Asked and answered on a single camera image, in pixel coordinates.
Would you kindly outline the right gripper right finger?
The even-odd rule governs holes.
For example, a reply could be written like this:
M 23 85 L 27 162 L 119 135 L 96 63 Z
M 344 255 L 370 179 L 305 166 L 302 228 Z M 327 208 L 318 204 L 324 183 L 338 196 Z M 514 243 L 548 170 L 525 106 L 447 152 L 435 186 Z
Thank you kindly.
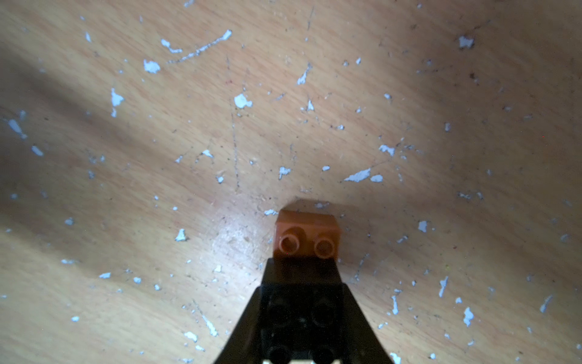
M 342 296 L 342 363 L 394 364 L 346 284 L 342 284 Z

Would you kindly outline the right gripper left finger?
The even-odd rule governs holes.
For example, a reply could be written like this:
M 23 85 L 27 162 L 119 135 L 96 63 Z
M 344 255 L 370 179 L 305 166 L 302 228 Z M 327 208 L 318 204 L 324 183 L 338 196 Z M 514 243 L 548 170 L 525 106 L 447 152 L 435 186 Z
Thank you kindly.
M 263 363 L 260 335 L 261 288 L 256 288 L 214 364 Z

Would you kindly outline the orange square lego brick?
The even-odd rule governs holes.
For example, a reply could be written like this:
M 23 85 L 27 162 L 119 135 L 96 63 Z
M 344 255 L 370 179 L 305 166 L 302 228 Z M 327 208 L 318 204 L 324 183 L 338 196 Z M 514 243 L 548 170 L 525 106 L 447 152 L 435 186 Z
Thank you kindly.
M 281 210 L 275 222 L 275 259 L 337 260 L 341 229 L 333 215 Z

